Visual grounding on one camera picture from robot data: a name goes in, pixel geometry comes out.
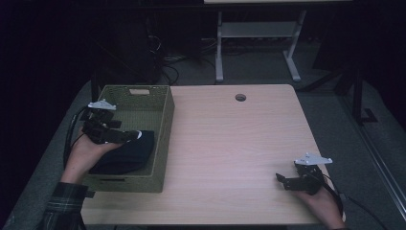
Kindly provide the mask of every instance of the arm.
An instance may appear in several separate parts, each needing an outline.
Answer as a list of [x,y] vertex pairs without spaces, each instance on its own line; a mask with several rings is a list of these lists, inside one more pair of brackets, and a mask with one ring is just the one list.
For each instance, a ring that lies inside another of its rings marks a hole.
[[332,195],[321,188],[315,195],[293,192],[328,229],[347,229]]
[[82,179],[106,152],[119,146],[112,143],[96,145],[81,131],[79,132],[79,138],[72,147],[66,169],[56,185],[37,229],[78,229],[81,222],[80,210],[87,192],[87,187],[81,185]]

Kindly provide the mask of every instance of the table leg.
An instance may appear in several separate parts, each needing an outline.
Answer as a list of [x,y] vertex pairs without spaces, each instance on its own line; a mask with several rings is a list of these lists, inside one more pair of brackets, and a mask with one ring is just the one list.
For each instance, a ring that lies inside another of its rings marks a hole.
[[293,61],[293,52],[295,51],[296,44],[298,43],[299,35],[301,34],[302,26],[305,21],[306,11],[301,11],[299,15],[298,22],[295,27],[295,31],[292,35],[292,43],[288,50],[283,51],[284,59],[286,60],[287,67],[289,68],[290,75],[292,76],[293,81],[301,81],[298,70],[296,68],[295,62]]
[[221,58],[221,11],[218,13],[217,23],[217,54],[215,54],[215,81],[223,82],[223,60]]

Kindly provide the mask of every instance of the floor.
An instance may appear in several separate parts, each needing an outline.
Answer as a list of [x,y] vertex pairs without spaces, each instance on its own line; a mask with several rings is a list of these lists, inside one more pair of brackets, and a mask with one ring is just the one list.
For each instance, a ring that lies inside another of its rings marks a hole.
[[[312,69],[319,44],[302,42],[298,45],[293,57],[302,81],[293,82],[282,57],[286,42],[288,41],[270,40],[264,41],[260,46],[250,44],[225,52],[228,55],[224,56],[223,60],[224,82],[222,83],[215,82],[214,54],[210,52],[200,61],[184,59],[171,63],[170,67],[164,67],[164,70],[170,82],[177,78],[176,85],[286,83],[293,85],[296,89],[328,73]],[[170,59],[175,60],[177,57],[173,55]],[[390,169],[399,190],[406,191],[406,172],[403,170],[406,162],[404,153],[406,152],[406,133],[386,109],[376,90],[367,83],[364,83],[363,106],[372,110],[378,122],[359,126],[350,115],[351,93],[349,92],[345,97],[336,96],[332,90],[336,82],[337,80],[331,80],[311,92],[298,93],[321,154],[334,161],[333,164],[327,165],[329,174],[343,193],[368,207],[389,229],[406,229],[406,218],[399,212],[402,204],[393,200],[394,194],[388,189],[389,186],[380,173],[379,165],[373,161],[376,157],[373,153],[378,152]],[[163,76],[157,84],[168,83],[168,79]],[[38,223],[45,202],[62,171],[60,154],[56,152],[63,150],[64,135],[69,120],[83,104],[90,102],[90,96],[90,84],[87,83],[67,111],[66,117],[15,206],[9,224],[3,229],[34,229]],[[373,143],[374,146],[366,145],[368,143]],[[382,229],[367,212],[354,203],[345,200],[344,205],[347,224],[351,229]],[[271,229],[271,226],[260,228]],[[321,225],[287,226],[287,228],[291,230],[325,229]],[[88,229],[133,230],[145,229],[145,227],[88,226]]]

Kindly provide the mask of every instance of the green plastic basket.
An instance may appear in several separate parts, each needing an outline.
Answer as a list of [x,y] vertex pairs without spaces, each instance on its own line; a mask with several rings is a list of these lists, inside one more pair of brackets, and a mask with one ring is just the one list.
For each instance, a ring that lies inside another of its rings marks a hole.
[[175,108],[165,85],[106,85],[99,100],[116,105],[120,130],[153,130],[155,146],[147,164],[123,175],[88,174],[83,184],[93,191],[161,193],[167,167],[170,129]]

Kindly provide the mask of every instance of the metal frame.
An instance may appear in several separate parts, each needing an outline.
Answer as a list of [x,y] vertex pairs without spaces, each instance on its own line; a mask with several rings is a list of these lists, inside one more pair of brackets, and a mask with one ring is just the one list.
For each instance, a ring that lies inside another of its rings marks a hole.
[[301,34],[306,11],[301,11],[297,21],[288,22],[223,22],[222,12],[218,12],[217,22],[217,52],[215,54],[215,80],[224,81],[223,61],[221,57],[222,37],[291,37],[292,42],[283,57],[289,68],[293,81],[300,81],[301,77],[293,61],[293,53]]
[[[339,99],[342,106],[346,108],[344,110],[346,111],[347,115],[350,118],[354,118],[353,112],[351,113],[349,102],[347,102],[347,100],[345,100],[344,97],[341,97]],[[365,130],[365,127],[360,125],[359,121],[357,121],[356,119],[350,119],[350,121],[355,127],[355,130],[358,132],[362,141],[364,142],[366,148],[368,149],[372,162],[378,174],[380,175],[388,193],[390,194],[392,200],[394,201],[397,210],[402,215],[403,219],[406,220],[406,195],[403,193],[396,179],[389,170],[387,164],[382,159],[381,153],[373,144],[373,141],[371,140],[368,132]]]

